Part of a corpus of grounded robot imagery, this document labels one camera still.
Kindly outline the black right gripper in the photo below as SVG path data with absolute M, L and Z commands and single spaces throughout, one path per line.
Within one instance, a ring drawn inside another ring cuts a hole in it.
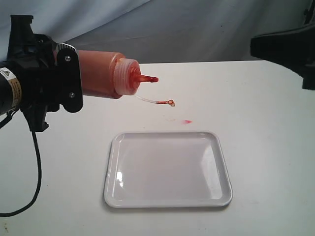
M 32 15 L 11 15 L 8 62 L 21 87 L 20 109 L 31 132 L 43 132 L 48 112 L 63 107 L 76 113 L 83 107 L 79 57 L 76 49 L 31 29 Z

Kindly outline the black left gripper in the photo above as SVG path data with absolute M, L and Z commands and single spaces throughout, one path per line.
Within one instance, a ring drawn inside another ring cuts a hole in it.
M 295 72 L 302 77 L 302 88 L 315 89 L 315 25 L 307 24 L 253 37 L 250 55 Z

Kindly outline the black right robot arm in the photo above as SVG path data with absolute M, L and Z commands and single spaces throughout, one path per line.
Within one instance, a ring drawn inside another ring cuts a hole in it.
M 0 63 L 0 113 L 6 125 L 21 111 L 31 132 L 43 132 L 48 112 L 63 107 L 76 113 L 83 107 L 79 57 L 76 49 L 35 34 L 32 15 L 11 15 L 6 60 Z

